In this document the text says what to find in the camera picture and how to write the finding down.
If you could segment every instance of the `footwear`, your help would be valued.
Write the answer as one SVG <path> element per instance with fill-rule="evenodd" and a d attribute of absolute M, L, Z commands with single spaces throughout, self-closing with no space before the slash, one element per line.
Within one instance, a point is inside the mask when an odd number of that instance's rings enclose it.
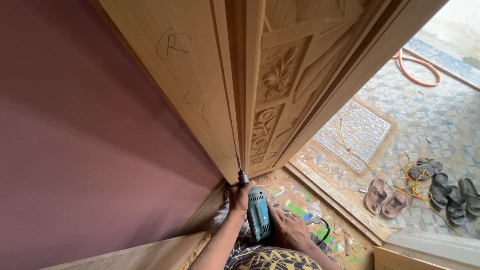
<path fill-rule="evenodd" d="M 447 216 L 453 223 L 461 225 L 465 223 L 466 200 L 462 198 L 458 187 L 451 185 L 450 188 L 452 189 L 452 192 L 448 197 Z"/>
<path fill-rule="evenodd" d="M 470 178 L 464 177 L 458 180 L 460 194 L 467 201 L 467 212 L 480 217 L 480 195 Z"/>
<path fill-rule="evenodd" d="M 452 189 L 447 185 L 448 175 L 439 172 L 432 177 L 430 193 L 432 194 L 432 203 L 442 209 L 447 207 L 447 196 L 452 193 Z"/>
<path fill-rule="evenodd" d="M 380 213 L 382 202 L 387 198 L 387 193 L 384 189 L 385 181 L 380 178 L 373 180 L 370 184 L 370 188 L 365 196 L 365 205 L 373 214 Z"/>
<path fill-rule="evenodd" d="M 382 206 L 382 213 L 389 218 L 398 217 L 403 208 L 407 207 L 407 199 L 410 194 L 408 190 L 404 188 L 400 188 L 399 190 L 402 192 L 395 191 Z"/>
<path fill-rule="evenodd" d="M 429 178 L 428 175 L 432 176 L 434 174 L 437 174 L 441 172 L 444 168 L 444 165 L 440 161 L 430 162 L 426 164 L 422 164 L 422 163 L 417 163 L 417 164 L 419 165 L 411 168 L 408 171 L 408 174 L 410 175 L 410 178 L 413 181 L 417 180 L 420 177 L 420 175 L 422 175 L 423 171 L 425 171 L 426 174 L 424 174 L 419 180 L 426 180 Z"/>

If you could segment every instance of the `hand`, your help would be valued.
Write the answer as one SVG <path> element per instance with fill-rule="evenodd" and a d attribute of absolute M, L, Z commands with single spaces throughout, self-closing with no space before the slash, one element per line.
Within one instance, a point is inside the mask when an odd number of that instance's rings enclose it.
<path fill-rule="evenodd" d="M 267 205 L 270 217 L 275 224 L 276 232 L 272 243 L 274 246 L 297 250 L 305 254 L 316 247 L 310 239 L 307 225 L 300 216 L 293 213 L 284 215 L 282 211 L 273 208 L 270 199 L 267 199 Z"/>
<path fill-rule="evenodd" d="M 229 214 L 240 215 L 243 222 L 247 221 L 248 193 L 255 186 L 255 181 L 249 181 L 240 187 L 239 183 L 230 187 L 230 210 Z"/>

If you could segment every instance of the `pink wall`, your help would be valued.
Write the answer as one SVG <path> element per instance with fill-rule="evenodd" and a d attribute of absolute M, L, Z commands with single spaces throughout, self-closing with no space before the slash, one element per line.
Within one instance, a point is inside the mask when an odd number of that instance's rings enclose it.
<path fill-rule="evenodd" d="M 0 29 L 0 269 L 170 238 L 221 175 L 88 1 Z"/>

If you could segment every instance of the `blue power drill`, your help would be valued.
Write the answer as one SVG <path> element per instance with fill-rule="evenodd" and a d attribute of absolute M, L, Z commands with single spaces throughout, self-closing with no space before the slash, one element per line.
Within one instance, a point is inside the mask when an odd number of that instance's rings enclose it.
<path fill-rule="evenodd" d="M 249 180 L 245 171 L 241 169 L 238 156 L 237 162 L 240 170 L 239 183 L 245 184 Z M 270 223 L 270 216 L 268 215 L 267 200 L 263 191 L 258 187 L 254 187 L 248 193 L 247 220 L 255 243 L 262 239 L 272 238 L 275 235 L 275 227 Z"/>

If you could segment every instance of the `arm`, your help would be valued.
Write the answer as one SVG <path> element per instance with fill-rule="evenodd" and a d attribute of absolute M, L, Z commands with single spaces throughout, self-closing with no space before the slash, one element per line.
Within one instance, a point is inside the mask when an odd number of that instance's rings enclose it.
<path fill-rule="evenodd" d="M 315 243 L 310 239 L 308 228 L 302 218 L 296 214 L 285 216 L 282 211 L 273 208 L 267 199 L 268 210 L 275 224 L 273 245 L 293 249 L 306 254 L 316 261 L 323 270 L 341 270 Z"/>
<path fill-rule="evenodd" d="M 230 188 L 230 209 L 227 217 L 189 270 L 223 270 L 240 228 L 247 220 L 248 193 L 254 186 L 255 181 L 250 181 L 242 187 L 236 184 Z"/>

